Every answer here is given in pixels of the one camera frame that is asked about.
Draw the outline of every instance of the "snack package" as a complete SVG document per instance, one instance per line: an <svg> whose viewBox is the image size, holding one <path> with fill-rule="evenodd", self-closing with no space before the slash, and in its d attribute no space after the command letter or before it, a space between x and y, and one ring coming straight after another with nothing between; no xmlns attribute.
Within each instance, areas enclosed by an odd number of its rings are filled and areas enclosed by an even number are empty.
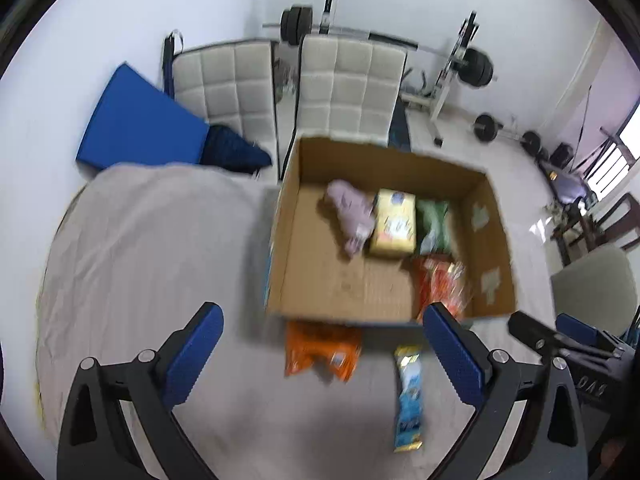
<svg viewBox="0 0 640 480"><path fill-rule="evenodd" d="M453 254L456 245L450 227L449 202L418 199L415 203L418 253Z"/></svg>
<svg viewBox="0 0 640 480"><path fill-rule="evenodd" d="M369 252L407 256L415 251L415 196L381 189L376 200L376 229Z"/></svg>
<svg viewBox="0 0 640 480"><path fill-rule="evenodd" d="M468 303L465 284L465 266L433 256L413 258L418 316L422 323L424 309L441 301L451 315L460 318Z"/></svg>
<svg viewBox="0 0 640 480"><path fill-rule="evenodd" d="M399 346L395 352L401 391L396 422L395 452L422 446L422 377L419 346Z"/></svg>
<svg viewBox="0 0 640 480"><path fill-rule="evenodd" d="M375 225L373 203L364 193L344 180L334 180L326 188L325 200L331 203L340 220L340 228L347 238L344 251L353 258L362 250Z"/></svg>
<svg viewBox="0 0 640 480"><path fill-rule="evenodd" d="M362 351L362 329L307 321L287 322L285 377L324 360L341 381L349 380Z"/></svg>

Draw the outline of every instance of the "piece of tape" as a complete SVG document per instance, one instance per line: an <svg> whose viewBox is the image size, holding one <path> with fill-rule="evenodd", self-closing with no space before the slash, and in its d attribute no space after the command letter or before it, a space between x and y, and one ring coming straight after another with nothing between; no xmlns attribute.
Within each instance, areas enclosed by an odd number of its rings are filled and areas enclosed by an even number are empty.
<svg viewBox="0 0 640 480"><path fill-rule="evenodd" d="M486 304L495 303L495 291L500 287L500 267L488 270L480 276L480 288L485 296Z"/></svg>
<svg viewBox="0 0 640 480"><path fill-rule="evenodd" d="M474 204L474 210L471 215L471 227L474 232L479 231L489 223L489 211L485 206Z"/></svg>

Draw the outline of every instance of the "yellow box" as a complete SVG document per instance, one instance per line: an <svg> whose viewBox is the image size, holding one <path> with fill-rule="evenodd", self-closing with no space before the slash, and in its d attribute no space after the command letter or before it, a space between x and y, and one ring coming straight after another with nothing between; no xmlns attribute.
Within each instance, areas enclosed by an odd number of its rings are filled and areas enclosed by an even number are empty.
<svg viewBox="0 0 640 480"><path fill-rule="evenodd" d="M415 196L381 189L376 200L376 228L369 252L407 256L415 251Z"/></svg>

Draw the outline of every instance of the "barbell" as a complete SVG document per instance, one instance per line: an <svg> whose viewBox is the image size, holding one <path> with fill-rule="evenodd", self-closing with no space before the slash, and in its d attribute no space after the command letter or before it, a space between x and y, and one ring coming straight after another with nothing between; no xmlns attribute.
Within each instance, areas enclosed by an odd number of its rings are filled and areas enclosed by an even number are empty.
<svg viewBox="0 0 640 480"><path fill-rule="evenodd" d="M465 46L473 39L478 30L478 25L474 23L475 13L471 13L471 17L465 20L461 28L465 29ZM320 30L320 24L313 22L313 9L309 6L292 6L285 9L282 13L280 23L265 23L263 28L280 28L280 39L288 43L290 46L299 46L302 38L306 34L310 34L314 30ZM344 34L347 36L356 36L367 38L373 41L382 41L384 43L401 46L408 50L420 50L435 54L436 56L447 59L447 63L451 63L453 70L458 72L461 81L467 83L474 88L482 88L488 85L494 76L494 65L484 52L473 47L467 47L462 57L456 57L454 49L453 53L443 52L429 46L419 44L416 41L378 32L361 30L358 28L335 27L330 26L329 29L334 34Z"/></svg>
<svg viewBox="0 0 640 480"><path fill-rule="evenodd" d="M538 157L543 149L540 135L533 130L527 130L520 136L516 132L505 128L501 122L490 114L480 114L476 117L474 134L480 142L488 144L498 136L499 132L501 137L519 142L524 150L534 158Z"/></svg>

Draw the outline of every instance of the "orange snack bag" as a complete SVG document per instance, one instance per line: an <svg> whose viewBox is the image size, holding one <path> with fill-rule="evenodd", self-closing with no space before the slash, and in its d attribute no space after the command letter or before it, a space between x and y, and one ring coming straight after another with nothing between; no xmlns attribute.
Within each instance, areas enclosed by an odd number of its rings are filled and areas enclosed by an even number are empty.
<svg viewBox="0 0 640 480"><path fill-rule="evenodd" d="M349 380L362 350L362 329L307 321L287 322L285 377L311 368L317 359L341 381Z"/></svg>
<svg viewBox="0 0 640 480"><path fill-rule="evenodd" d="M421 323L424 309L438 301L459 319L467 304L464 265L420 256L414 258L414 273L418 301L416 319Z"/></svg>

